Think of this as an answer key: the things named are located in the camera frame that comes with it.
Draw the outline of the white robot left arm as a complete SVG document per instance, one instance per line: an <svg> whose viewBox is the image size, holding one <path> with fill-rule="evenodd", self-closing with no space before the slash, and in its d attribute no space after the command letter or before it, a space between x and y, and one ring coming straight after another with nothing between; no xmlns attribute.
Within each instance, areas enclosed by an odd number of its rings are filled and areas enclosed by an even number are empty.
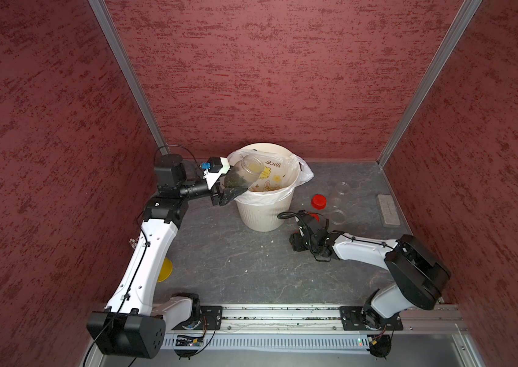
<svg viewBox="0 0 518 367"><path fill-rule="evenodd" d="M227 158L211 157L189 179L183 157L162 155L154 161L157 192L147 202L140 235L127 270L105 309L89 316L87 330L92 347L105 356L152 359L158 354L165 333L181 324L202 324L196 294L173 295L157 316L154 292L167 252L176 238L190 200L209 197L213 205L225 206L248 191L264 166L248 156L235 165Z"/></svg>

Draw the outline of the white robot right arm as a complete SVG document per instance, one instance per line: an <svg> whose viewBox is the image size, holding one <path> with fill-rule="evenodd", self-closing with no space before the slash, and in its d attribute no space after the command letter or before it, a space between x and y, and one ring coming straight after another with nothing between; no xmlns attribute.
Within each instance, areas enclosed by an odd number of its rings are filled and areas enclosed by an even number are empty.
<svg viewBox="0 0 518 367"><path fill-rule="evenodd" d="M341 231L299 225L290 236L295 252L310 252L317 261L358 261L388 272L392 283L376 290L361 307L358 323L380 330L412 307L433 310L451 278L450 270L418 239L367 239Z"/></svg>

